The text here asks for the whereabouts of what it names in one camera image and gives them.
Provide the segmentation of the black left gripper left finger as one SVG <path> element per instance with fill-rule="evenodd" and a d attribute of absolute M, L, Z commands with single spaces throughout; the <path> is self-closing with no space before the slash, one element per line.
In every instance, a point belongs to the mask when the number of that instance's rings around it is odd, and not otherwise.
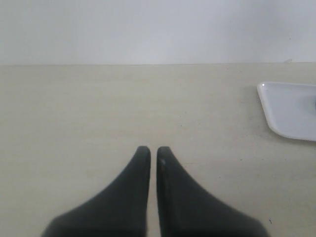
<path fill-rule="evenodd" d="M 107 188 L 84 204 L 55 217 L 42 236 L 145 237 L 150 169 L 150 150 L 140 146 Z"/>

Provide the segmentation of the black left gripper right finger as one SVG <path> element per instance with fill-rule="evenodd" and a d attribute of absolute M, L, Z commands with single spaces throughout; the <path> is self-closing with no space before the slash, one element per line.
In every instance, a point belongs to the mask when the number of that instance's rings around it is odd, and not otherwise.
<path fill-rule="evenodd" d="M 157 151 L 157 200 L 163 237 L 267 237 L 256 219 L 226 205 L 182 167 L 169 147 Z"/>

